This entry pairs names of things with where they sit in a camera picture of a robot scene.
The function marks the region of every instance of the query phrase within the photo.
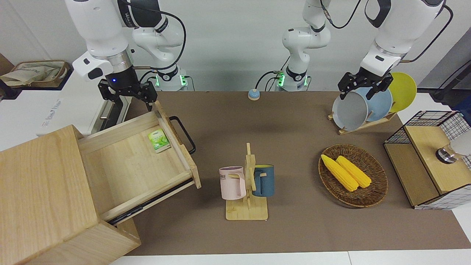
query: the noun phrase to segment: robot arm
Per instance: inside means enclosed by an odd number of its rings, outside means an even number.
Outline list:
[[[374,2],[367,3],[365,14],[378,28],[378,34],[360,63],[358,73],[346,73],[338,83],[341,99],[359,87],[372,87],[366,96],[368,99],[385,91],[392,82],[390,70],[410,51],[445,4],[444,0],[376,0],[379,12],[371,18],[366,10]]]
[[[169,20],[166,15],[143,10],[136,6],[160,11],[158,0],[115,0],[115,7],[122,18],[122,26],[134,28],[134,42],[154,59],[158,70],[156,85],[163,91],[178,91],[186,85],[182,80],[186,72],[174,64],[175,56],[169,48],[181,46],[184,42],[183,28]]]
[[[147,104],[149,111],[157,93],[150,82],[140,84],[122,27],[135,27],[133,37],[138,46],[148,51],[163,79],[162,85],[177,83],[182,87],[181,69],[167,49],[182,44],[182,30],[158,12],[158,0],[65,0],[79,34],[85,39],[87,52],[73,62],[74,69],[85,80],[105,76],[98,88],[105,100],[119,101],[119,96],[133,96]]]
[[[328,6],[330,0],[325,0],[325,4]],[[289,50],[290,59],[279,86],[287,91],[298,91],[305,83],[310,57],[304,50],[325,47],[330,41],[320,0],[306,0],[302,17],[309,27],[291,28],[283,34],[283,45]]]

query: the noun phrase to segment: corn cob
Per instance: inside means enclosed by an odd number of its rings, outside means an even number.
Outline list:
[[[350,175],[358,182],[360,187],[366,188],[371,184],[371,179],[368,177],[361,169],[359,169],[355,164],[350,162],[343,156],[339,156],[336,160],[340,166],[342,166]]]
[[[348,191],[358,189],[358,183],[343,167],[341,167],[332,158],[321,155],[322,161],[332,175],[344,186]]]

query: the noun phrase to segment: wooden cabinet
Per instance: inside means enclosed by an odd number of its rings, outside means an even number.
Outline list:
[[[410,143],[385,143],[407,198],[415,209],[452,209],[471,201],[471,171],[463,160],[440,162],[435,152],[450,143],[440,126],[404,126]]]
[[[83,137],[72,125],[0,152],[0,264],[108,264],[140,245],[132,217],[195,185],[160,104]],[[171,148],[155,153],[162,128]]]

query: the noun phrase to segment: brown table mat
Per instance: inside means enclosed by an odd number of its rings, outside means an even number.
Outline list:
[[[192,157],[203,187],[137,215],[142,245],[129,255],[471,248],[451,211],[411,209],[382,146],[399,118],[339,136],[326,118],[337,95],[262,93],[254,102],[247,92],[159,92],[166,113],[182,120],[197,145]],[[145,112],[134,100],[127,118]],[[267,221],[225,220],[218,169],[243,166],[246,142],[258,164],[275,165]],[[381,163],[389,180],[382,203],[351,209],[327,193],[317,163],[337,143],[362,147]]]

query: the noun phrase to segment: woven tray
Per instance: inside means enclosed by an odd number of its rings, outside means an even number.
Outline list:
[[[338,200],[354,207],[370,207],[380,203],[388,193],[388,178],[380,163],[365,150],[349,144],[336,144],[325,149],[322,154],[337,159],[342,155],[358,166],[371,178],[367,188],[359,187],[356,191],[346,190],[340,182],[325,167],[319,158],[319,175],[327,190]]]

